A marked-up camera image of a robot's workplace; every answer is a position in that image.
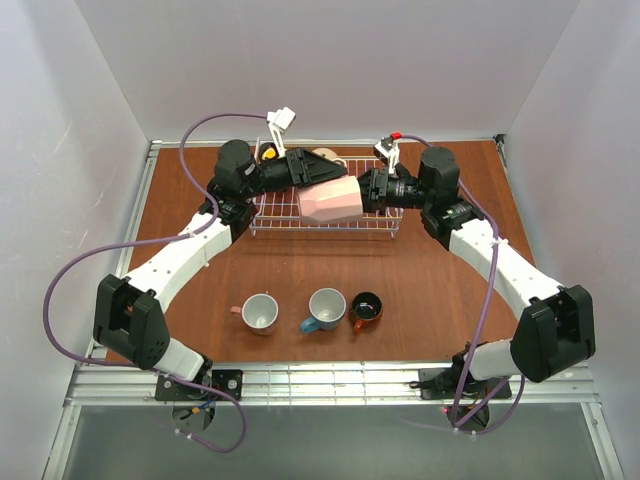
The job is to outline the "beige round ceramic mug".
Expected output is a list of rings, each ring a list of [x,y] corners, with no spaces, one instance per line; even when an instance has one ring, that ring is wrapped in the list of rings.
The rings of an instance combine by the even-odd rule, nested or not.
[[[347,167],[347,162],[332,149],[326,147],[316,148],[313,150],[313,153],[336,165],[340,165],[344,168]]]

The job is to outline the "yellow cup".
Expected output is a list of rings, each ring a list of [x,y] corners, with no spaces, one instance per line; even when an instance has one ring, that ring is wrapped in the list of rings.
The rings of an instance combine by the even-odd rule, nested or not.
[[[279,157],[278,150],[274,143],[262,144],[259,147],[258,155],[261,162],[277,159]]]

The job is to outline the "pale pink tall mug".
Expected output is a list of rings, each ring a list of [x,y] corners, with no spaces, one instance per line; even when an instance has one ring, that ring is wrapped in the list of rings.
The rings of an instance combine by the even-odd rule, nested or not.
[[[298,189],[296,200],[300,218],[307,224],[340,223],[363,214],[358,180],[351,175]]]

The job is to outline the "grey mug blue handle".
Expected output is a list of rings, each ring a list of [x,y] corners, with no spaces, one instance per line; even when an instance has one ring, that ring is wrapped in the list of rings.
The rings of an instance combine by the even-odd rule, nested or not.
[[[300,324],[299,330],[303,334],[334,330],[344,318],[346,309],[345,297],[338,290],[319,289],[310,297],[310,317]]]

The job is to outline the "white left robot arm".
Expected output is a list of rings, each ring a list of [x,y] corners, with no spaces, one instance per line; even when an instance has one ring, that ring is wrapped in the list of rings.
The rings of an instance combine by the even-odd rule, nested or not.
[[[186,227],[124,277],[99,283],[94,339],[141,370],[195,388],[210,385],[211,360],[170,335],[165,313],[181,289],[247,231],[257,213],[254,198],[287,189],[300,194],[300,213],[319,223],[362,211],[358,182],[343,161],[304,148],[262,161],[246,141],[230,140],[219,148],[205,201]]]

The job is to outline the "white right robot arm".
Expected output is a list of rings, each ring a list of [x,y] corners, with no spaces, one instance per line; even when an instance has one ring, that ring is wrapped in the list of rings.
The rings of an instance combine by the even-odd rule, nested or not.
[[[450,367],[416,388],[433,395],[474,394],[514,375],[540,383],[595,354],[591,294],[542,273],[501,238],[496,221],[461,181],[450,150],[427,147],[416,175],[401,164],[394,139],[380,140],[373,151],[382,165],[358,178],[364,211],[419,211],[430,237],[484,277],[488,292],[498,294],[518,320],[512,338],[473,340]]]

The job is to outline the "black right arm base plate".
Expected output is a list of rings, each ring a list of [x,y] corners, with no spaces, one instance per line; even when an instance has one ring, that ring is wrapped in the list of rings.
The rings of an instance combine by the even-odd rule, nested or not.
[[[439,369],[419,369],[418,379],[409,382],[411,389],[419,390],[423,400],[443,400],[455,397],[459,374],[452,367]],[[501,379],[492,378],[483,381],[466,383],[462,390],[463,399],[479,400],[485,398],[494,389],[498,389],[497,399],[510,399],[512,396],[509,383],[499,386]]]

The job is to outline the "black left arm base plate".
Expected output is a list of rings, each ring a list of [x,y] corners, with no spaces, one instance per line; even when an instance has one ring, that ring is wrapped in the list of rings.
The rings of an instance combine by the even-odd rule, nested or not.
[[[240,400],[242,395],[244,372],[240,369],[213,370],[203,380],[207,387],[220,390],[223,393]],[[192,401],[205,402],[212,394],[202,389],[194,389],[165,377],[159,377],[156,382],[154,399],[156,401]]]

